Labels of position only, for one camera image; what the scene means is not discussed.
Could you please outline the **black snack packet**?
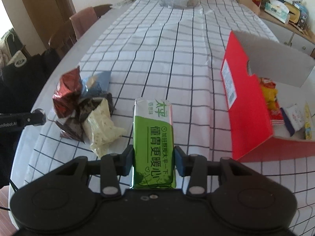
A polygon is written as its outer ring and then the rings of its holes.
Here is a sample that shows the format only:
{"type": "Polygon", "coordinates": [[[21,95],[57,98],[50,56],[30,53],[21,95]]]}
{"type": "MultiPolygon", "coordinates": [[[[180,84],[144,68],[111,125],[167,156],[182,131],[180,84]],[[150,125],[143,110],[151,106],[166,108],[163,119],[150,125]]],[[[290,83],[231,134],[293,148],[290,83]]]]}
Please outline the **black snack packet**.
{"type": "Polygon", "coordinates": [[[73,116],[67,118],[64,123],[59,121],[55,122],[60,129],[60,137],[84,142],[83,123],[103,100],[107,100],[109,111],[113,112],[113,97],[110,92],[102,93],[100,96],[93,98],[83,99],[75,108],[75,114],[73,116]]]}

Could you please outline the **brown wooden door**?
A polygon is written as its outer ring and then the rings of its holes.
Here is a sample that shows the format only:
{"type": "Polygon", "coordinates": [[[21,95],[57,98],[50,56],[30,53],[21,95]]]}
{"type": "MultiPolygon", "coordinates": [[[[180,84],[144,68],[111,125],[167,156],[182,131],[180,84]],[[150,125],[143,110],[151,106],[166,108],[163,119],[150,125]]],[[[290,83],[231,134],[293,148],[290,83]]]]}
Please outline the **brown wooden door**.
{"type": "Polygon", "coordinates": [[[69,0],[21,0],[15,26],[27,51],[35,55],[47,50],[52,36],[72,14],[69,0]]]}

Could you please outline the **pale yellow snack bag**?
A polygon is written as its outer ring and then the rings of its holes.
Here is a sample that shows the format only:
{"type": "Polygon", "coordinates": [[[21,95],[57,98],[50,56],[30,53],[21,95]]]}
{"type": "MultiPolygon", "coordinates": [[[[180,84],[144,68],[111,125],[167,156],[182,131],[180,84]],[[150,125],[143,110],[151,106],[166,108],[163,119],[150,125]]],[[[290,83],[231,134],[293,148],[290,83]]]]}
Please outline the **pale yellow snack bag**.
{"type": "Polygon", "coordinates": [[[90,141],[90,149],[98,158],[106,155],[110,145],[126,133],[125,129],[116,127],[111,120],[107,99],[103,99],[90,112],[82,126],[90,141]]]}

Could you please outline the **red chips bag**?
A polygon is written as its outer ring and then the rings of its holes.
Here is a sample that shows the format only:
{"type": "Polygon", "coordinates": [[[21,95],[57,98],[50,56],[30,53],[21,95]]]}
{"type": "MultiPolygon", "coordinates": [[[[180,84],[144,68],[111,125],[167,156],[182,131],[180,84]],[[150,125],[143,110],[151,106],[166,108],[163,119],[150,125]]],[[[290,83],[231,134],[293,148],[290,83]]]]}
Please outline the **red chips bag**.
{"type": "Polygon", "coordinates": [[[268,114],[272,125],[284,125],[283,114],[278,103],[276,83],[269,78],[259,78],[260,89],[263,93],[268,114]]]}

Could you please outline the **red cardboard box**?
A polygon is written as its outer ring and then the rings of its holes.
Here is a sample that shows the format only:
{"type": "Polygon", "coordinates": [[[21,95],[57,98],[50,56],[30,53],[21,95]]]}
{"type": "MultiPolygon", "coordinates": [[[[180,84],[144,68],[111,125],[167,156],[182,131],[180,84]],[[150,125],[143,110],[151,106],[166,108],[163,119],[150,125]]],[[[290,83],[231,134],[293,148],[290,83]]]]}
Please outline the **red cardboard box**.
{"type": "Polygon", "coordinates": [[[314,59],[292,47],[243,31],[232,31],[224,54],[223,79],[232,138],[232,156],[240,162],[279,161],[314,155],[314,140],[302,131],[290,136],[273,126],[259,85],[275,82],[282,108],[305,106],[314,114],[314,59]]]}

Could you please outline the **blue box on cabinet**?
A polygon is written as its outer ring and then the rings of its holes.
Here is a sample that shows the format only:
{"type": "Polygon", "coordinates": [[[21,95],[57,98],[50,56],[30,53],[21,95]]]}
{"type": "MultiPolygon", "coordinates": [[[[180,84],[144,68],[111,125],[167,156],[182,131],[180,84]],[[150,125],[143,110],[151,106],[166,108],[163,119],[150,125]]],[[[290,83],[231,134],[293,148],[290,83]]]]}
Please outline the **blue box on cabinet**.
{"type": "Polygon", "coordinates": [[[297,22],[297,26],[299,27],[300,30],[304,30],[305,29],[305,25],[307,23],[309,12],[308,12],[307,8],[304,5],[302,5],[301,3],[295,3],[295,6],[300,11],[300,15],[299,15],[299,20],[297,22]]]}

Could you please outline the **green white tissue box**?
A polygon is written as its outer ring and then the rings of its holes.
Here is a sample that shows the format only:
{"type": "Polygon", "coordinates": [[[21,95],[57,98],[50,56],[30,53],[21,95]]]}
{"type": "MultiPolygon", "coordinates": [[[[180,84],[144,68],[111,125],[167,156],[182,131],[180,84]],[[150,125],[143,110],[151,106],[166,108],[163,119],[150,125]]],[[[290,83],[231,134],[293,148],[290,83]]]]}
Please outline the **green white tissue box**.
{"type": "Polygon", "coordinates": [[[269,2],[266,2],[264,11],[278,19],[283,24],[288,24],[289,22],[289,9],[286,5],[284,5],[284,3],[278,0],[270,0],[269,2]]]}

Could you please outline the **black bag on chair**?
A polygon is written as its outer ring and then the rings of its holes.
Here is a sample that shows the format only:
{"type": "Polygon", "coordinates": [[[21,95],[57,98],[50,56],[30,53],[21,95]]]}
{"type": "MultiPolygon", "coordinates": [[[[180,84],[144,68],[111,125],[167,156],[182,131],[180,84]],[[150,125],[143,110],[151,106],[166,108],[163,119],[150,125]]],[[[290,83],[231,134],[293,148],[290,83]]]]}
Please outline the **black bag on chair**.
{"type": "Polygon", "coordinates": [[[1,113],[30,112],[59,63],[56,50],[48,49],[21,67],[11,63],[1,69],[1,113]]]}

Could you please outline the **dark red foil snack bag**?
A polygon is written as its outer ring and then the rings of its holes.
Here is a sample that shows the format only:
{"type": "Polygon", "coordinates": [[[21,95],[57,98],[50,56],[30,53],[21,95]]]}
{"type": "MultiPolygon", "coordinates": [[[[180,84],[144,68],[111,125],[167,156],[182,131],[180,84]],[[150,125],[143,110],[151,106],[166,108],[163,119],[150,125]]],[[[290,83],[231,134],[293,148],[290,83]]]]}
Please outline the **dark red foil snack bag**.
{"type": "Polygon", "coordinates": [[[82,91],[80,67],[64,73],[53,93],[53,106],[58,118],[66,118],[75,110],[82,91]]]}

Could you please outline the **yellow minion snack packet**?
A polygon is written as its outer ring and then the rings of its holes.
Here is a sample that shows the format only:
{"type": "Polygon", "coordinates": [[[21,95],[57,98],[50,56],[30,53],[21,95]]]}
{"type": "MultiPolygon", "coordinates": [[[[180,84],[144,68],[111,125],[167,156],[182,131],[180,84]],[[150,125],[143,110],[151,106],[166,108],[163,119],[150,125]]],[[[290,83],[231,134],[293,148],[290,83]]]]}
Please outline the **yellow minion snack packet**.
{"type": "Polygon", "coordinates": [[[304,105],[304,136],[306,140],[314,141],[314,122],[307,102],[304,105]]]}

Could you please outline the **pink cloth on chair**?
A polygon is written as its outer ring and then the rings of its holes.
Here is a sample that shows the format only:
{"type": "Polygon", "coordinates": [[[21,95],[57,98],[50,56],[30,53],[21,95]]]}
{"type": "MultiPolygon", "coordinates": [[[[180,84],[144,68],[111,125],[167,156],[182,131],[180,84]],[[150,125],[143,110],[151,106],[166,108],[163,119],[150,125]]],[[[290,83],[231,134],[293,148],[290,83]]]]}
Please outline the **pink cloth on chair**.
{"type": "Polygon", "coordinates": [[[73,14],[69,19],[76,39],[79,40],[97,22],[98,17],[93,7],[87,7],[73,14]]]}

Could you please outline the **white blue biscuit packet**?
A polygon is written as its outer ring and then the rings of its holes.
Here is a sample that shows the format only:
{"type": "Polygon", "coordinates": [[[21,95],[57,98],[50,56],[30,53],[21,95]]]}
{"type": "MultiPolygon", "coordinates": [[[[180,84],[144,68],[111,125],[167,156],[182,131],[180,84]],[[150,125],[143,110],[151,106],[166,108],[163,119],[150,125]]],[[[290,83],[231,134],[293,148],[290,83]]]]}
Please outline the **white blue biscuit packet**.
{"type": "Polygon", "coordinates": [[[304,127],[304,116],[297,104],[286,108],[280,108],[280,110],[290,136],[293,136],[297,131],[304,127]]]}

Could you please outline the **light blue snack packet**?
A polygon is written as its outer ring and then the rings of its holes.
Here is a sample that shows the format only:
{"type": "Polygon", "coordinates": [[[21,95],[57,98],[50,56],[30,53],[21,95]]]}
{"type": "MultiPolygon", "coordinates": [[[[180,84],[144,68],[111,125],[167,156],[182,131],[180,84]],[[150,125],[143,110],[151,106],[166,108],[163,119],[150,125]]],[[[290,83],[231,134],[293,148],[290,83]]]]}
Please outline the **light blue snack packet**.
{"type": "Polygon", "coordinates": [[[82,91],[80,98],[94,98],[106,93],[109,87],[110,77],[110,71],[103,71],[90,77],[83,78],[81,80],[82,91]]]}

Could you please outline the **green cracker packet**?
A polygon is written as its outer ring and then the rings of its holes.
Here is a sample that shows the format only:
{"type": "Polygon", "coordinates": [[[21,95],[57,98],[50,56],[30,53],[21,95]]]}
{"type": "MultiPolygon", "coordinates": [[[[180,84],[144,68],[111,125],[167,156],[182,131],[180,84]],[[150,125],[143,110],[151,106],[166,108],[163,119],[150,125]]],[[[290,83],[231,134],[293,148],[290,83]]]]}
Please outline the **green cracker packet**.
{"type": "Polygon", "coordinates": [[[172,105],[167,100],[137,98],[133,114],[133,187],[176,187],[172,105]]]}

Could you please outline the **white wooden sideboard cabinet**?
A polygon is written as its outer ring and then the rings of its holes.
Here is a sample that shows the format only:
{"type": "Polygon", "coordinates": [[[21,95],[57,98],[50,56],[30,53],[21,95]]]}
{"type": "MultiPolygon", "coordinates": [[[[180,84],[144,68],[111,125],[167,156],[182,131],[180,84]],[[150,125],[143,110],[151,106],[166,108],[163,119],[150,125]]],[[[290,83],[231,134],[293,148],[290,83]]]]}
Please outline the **white wooden sideboard cabinet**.
{"type": "Polygon", "coordinates": [[[270,28],[278,41],[297,49],[314,58],[314,33],[306,27],[301,32],[291,24],[283,24],[281,21],[266,13],[263,9],[258,12],[258,7],[251,0],[237,0],[252,10],[270,28]]]}

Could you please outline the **left wooden chair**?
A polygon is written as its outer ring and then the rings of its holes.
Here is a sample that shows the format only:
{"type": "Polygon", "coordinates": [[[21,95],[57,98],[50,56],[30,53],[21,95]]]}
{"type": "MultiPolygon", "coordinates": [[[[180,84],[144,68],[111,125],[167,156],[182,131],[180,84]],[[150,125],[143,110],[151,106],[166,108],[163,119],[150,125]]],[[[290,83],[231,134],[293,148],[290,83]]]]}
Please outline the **left wooden chair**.
{"type": "MultiPolygon", "coordinates": [[[[102,4],[93,7],[98,20],[110,11],[111,4],[102,4]]],[[[75,32],[73,26],[71,24],[70,19],[68,19],[58,30],[50,37],[49,39],[49,47],[52,50],[55,50],[58,54],[59,58],[63,58],[68,51],[74,46],[74,44],[78,40],[76,39],[75,32]]]]}

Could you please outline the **checkered white tablecloth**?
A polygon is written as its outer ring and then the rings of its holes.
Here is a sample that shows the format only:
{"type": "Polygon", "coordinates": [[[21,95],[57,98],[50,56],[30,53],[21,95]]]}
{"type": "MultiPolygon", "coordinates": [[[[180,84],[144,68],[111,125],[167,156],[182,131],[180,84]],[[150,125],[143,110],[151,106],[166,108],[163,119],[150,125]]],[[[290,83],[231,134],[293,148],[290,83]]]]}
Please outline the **checkered white tablecloth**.
{"type": "MultiPolygon", "coordinates": [[[[137,98],[172,104],[174,142],[189,154],[211,161],[232,156],[229,112],[221,66],[232,31],[279,43],[268,26],[236,0],[200,0],[193,9],[162,7],[136,0],[80,60],[81,76],[110,71],[115,126],[126,133],[108,152],[133,141],[137,98]]],[[[282,184],[297,198],[290,224],[296,235],[314,235],[314,155],[306,158],[243,162],[282,184]]]]}

